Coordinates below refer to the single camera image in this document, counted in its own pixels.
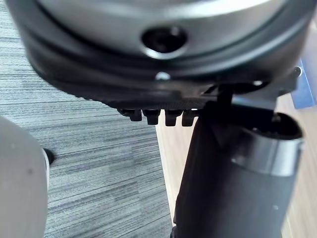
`screw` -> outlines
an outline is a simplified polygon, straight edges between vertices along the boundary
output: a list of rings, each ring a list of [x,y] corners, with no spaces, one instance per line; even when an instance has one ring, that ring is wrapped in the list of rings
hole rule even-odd
[[[170,75],[168,73],[165,73],[165,72],[159,72],[155,76],[155,79],[156,80],[170,80]]]
[[[261,86],[262,84],[263,84],[263,82],[260,80],[253,81],[254,86]]]

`striped carpet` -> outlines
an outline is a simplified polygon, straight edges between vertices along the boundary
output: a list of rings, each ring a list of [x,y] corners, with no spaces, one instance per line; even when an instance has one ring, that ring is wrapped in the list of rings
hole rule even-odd
[[[155,127],[42,81],[0,1],[0,115],[53,150],[46,238],[167,238]]]

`blue object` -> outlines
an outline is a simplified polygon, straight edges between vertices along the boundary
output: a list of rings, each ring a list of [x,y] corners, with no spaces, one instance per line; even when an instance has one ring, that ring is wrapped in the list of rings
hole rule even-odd
[[[316,105],[316,101],[301,60],[298,66],[302,69],[302,75],[297,80],[297,89],[291,93],[294,107],[295,109],[312,107]]]

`round hole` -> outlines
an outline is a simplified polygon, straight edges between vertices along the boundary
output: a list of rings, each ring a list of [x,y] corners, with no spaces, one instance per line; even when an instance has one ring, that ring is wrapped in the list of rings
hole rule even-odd
[[[187,42],[186,33],[179,27],[163,27],[146,31],[142,36],[145,53],[156,59],[171,59],[179,56]]]

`wooden floor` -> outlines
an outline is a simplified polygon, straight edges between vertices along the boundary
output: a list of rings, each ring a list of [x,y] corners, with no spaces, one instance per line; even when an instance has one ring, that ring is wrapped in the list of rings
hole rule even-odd
[[[296,118],[306,135],[295,193],[283,229],[283,238],[317,237],[317,108],[295,110],[289,94],[279,98],[277,110]],[[157,126],[168,202],[173,217],[193,127]]]

